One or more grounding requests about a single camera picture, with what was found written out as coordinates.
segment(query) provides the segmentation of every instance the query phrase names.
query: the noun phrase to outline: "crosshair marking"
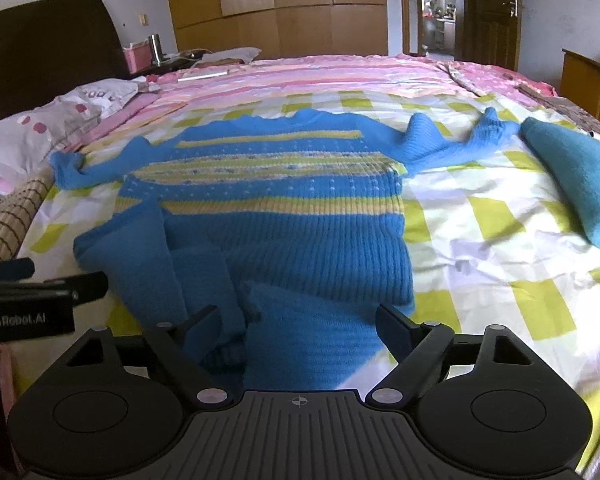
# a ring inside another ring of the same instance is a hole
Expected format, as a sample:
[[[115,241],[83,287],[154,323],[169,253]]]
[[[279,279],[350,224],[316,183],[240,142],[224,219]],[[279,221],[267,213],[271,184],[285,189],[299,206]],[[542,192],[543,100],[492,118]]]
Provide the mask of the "crosshair marking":
[[[294,397],[289,402],[299,408],[300,406],[304,406],[306,403],[311,401],[309,399],[305,399],[304,397]]]

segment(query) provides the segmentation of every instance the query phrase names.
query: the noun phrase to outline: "pink box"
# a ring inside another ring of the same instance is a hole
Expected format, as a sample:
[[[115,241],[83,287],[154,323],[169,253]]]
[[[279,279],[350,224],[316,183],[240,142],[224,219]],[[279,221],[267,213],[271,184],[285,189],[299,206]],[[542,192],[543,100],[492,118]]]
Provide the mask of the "pink box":
[[[123,50],[125,53],[126,65],[129,67],[129,72],[132,74],[151,66],[151,47],[148,43],[127,47]]]

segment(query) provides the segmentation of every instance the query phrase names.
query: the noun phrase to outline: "headboard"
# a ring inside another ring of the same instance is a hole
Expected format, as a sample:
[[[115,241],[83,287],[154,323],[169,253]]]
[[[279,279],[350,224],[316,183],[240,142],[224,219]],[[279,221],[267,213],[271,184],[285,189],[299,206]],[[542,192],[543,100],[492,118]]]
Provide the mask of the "headboard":
[[[0,119],[107,77],[129,72],[102,0],[40,0],[0,10]]]

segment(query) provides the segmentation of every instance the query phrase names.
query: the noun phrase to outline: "wooden wardrobe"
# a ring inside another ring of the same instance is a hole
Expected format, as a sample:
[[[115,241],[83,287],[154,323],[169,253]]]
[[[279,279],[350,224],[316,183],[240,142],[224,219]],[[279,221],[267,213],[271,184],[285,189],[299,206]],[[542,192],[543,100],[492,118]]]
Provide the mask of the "wooden wardrobe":
[[[169,0],[180,50],[262,49],[261,59],[387,54],[386,0]]]

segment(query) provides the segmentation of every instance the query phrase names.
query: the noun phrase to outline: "blue sweater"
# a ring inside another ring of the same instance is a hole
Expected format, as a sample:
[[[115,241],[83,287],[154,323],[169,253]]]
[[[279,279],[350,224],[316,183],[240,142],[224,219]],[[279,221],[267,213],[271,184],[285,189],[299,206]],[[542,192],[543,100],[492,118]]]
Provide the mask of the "blue sweater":
[[[459,164],[514,130],[489,112],[459,144],[423,115],[404,134],[302,110],[188,128],[157,146],[139,137],[83,171],[77,156],[54,161],[61,187],[125,176],[118,213],[76,238],[74,253],[107,273],[143,326],[214,304],[217,338],[192,337],[185,350],[225,387],[315,390],[380,348],[378,304],[413,309],[394,161],[412,173]]]

